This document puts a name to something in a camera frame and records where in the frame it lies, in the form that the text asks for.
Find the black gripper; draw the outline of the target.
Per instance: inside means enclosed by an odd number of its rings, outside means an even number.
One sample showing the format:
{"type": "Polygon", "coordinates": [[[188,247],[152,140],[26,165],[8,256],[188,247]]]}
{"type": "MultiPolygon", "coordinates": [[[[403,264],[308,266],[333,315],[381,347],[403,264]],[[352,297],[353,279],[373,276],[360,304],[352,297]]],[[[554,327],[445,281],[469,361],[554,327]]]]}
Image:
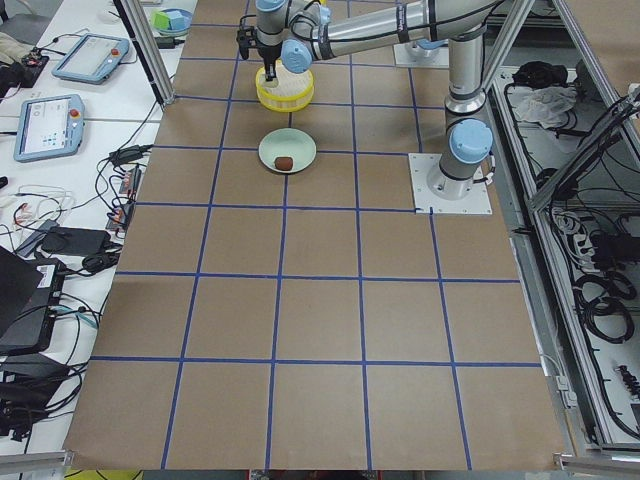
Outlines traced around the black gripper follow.
{"type": "Polygon", "coordinates": [[[239,19],[236,32],[236,42],[239,55],[242,60],[248,60],[251,50],[256,50],[264,60],[265,81],[272,82],[277,79],[276,60],[280,57],[280,45],[267,45],[258,39],[258,29],[254,25],[248,25],[249,18],[255,18],[256,14],[245,14],[239,19]]]}

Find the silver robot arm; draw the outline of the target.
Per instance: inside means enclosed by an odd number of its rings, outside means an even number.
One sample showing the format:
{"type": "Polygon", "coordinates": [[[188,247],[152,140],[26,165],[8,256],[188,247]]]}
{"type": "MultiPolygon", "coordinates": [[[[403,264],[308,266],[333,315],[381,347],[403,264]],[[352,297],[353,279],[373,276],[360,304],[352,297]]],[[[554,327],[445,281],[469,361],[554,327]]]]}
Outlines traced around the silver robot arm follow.
{"type": "Polygon", "coordinates": [[[447,42],[447,149],[429,171],[427,184],[436,196],[455,201],[470,193],[493,143],[491,130],[475,115],[486,101],[484,33],[495,6],[493,1],[415,1],[333,21],[318,1],[258,1],[254,24],[240,23],[236,42],[242,58],[258,52],[267,81],[276,79],[278,63],[302,74],[315,61],[422,40],[447,42]]]}

